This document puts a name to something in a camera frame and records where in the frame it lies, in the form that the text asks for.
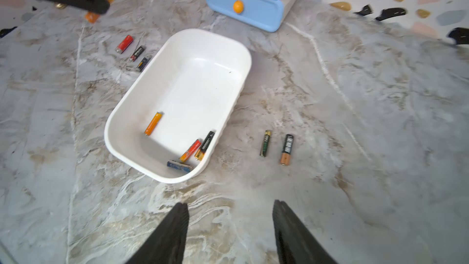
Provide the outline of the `white plastic storage tray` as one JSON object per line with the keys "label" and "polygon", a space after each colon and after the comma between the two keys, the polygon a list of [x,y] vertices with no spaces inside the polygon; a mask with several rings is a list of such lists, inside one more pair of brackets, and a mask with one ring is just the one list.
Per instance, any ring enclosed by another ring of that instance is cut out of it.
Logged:
{"label": "white plastic storage tray", "polygon": [[[109,116],[105,144],[120,161],[167,184],[188,181],[208,165],[244,88],[252,66],[240,42],[202,29],[174,34],[149,62]],[[150,136],[145,129],[163,116]],[[180,161],[196,139],[215,135],[203,160],[196,152],[184,164],[190,173],[167,167]]]}

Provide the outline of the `blue battery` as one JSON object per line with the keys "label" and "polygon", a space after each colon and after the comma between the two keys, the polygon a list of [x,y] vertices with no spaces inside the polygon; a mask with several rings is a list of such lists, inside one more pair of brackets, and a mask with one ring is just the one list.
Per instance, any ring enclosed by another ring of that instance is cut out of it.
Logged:
{"label": "blue battery", "polygon": [[187,164],[181,163],[179,161],[175,161],[175,160],[169,160],[167,162],[167,167],[172,168],[172,169],[176,169],[176,170],[179,170],[179,171],[183,171],[183,172],[186,172],[186,173],[190,173],[191,171],[194,170],[193,166],[187,165]]}

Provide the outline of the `black orange battery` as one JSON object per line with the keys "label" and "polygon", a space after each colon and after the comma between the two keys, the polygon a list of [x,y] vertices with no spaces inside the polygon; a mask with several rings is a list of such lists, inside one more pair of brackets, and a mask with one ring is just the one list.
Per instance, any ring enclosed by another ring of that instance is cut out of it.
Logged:
{"label": "black orange battery", "polygon": [[290,164],[293,142],[294,142],[294,136],[292,134],[287,134],[285,137],[285,142],[284,142],[283,150],[282,150],[282,156],[280,159],[280,163],[284,166],[288,166]]}

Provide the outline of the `black red white battery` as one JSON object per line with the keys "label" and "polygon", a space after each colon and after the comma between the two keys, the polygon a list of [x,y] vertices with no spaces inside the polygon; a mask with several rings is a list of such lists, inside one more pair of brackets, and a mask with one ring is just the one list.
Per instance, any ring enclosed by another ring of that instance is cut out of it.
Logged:
{"label": "black red white battery", "polygon": [[135,62],[139,59],[139,57],[143,54],[143,52],[145,51],[145,46],[141,45],[139,46],[135,51],[134,53],[131,55],[130,59]]}

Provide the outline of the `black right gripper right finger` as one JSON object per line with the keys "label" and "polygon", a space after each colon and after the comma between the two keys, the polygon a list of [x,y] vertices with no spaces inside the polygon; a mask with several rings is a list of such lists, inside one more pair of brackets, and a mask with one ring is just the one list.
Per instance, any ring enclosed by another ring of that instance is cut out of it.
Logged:
{"label": "black right gripper right finger", "polygon": [[272,218],[278,261],[281,264],[334,264],[295,212],[284,201],[274,202]]}

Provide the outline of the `black gold green battery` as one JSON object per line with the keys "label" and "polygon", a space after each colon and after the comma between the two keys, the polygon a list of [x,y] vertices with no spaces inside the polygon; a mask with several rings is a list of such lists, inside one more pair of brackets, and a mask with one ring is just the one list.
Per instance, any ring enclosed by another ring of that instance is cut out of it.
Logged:
{"label": "black gold green battery", "polygon": [[264,134],[264,137],[263,137],[263,141],[262,141],[262,145],[261,145],[261,150],[260,150],[260,156],[262,156],[262,157],[266,157],[266,156],[267,156],[267,152],[268,152],[268,149],[269,149],[269,143],[270,143],[270,140],[271,140],[271,136],[272,136],[271,130],[266,130],[266,131],[265,131],[265,134]]}

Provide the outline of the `small orange battery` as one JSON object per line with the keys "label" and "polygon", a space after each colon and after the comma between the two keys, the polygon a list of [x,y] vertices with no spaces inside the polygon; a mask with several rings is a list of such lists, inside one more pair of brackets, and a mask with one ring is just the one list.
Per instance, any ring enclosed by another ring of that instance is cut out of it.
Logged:
{"label": "small orange battery", "polygon": [[85,15],[85,19],[91,23],[94,24],[97,22],[97,20],[101,17],[102,14],[104,14],[108,9],[109,6],[115,1],[115,0],[105,0],[106,2],[99,2],[97,7],[94,7],[92,11],[88,11],[88,13]]}

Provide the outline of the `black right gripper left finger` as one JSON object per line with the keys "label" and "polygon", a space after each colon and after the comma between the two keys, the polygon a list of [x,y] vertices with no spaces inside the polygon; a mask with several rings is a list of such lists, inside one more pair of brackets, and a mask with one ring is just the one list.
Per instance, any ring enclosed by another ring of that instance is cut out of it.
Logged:
{"label": "black right gripper left finger", "polygon": [[189,226],[188,205],[177,203],[127,264],[181,264]]}

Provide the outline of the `red orange battery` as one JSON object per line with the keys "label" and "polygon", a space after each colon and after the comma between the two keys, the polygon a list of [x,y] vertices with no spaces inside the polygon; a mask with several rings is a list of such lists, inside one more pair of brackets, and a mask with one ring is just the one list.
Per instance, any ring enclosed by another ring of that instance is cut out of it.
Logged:
{"label": "red orange battery", "polygon": [[180,157],[180,161],[182,163],[185,163],[190,159],[190,157],[199,149],[199,147],[202,145],[202,142],[200,139],[196,139],[195,142],[190,146],[190,148],[185,151],[185,153]]}

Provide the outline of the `grey black yellow battery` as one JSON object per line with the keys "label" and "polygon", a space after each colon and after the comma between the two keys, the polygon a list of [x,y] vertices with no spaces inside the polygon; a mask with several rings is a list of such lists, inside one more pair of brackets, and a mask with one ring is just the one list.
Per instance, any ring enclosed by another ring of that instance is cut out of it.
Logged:
{"label": "grey black yellow battery", "polygon": [[149,61],[151,60],[151,56],[145,56],[138,64],[137,66],[137,69],[138,71],[142,72],[145,67],[147,66],[147,64],[149,63]]}

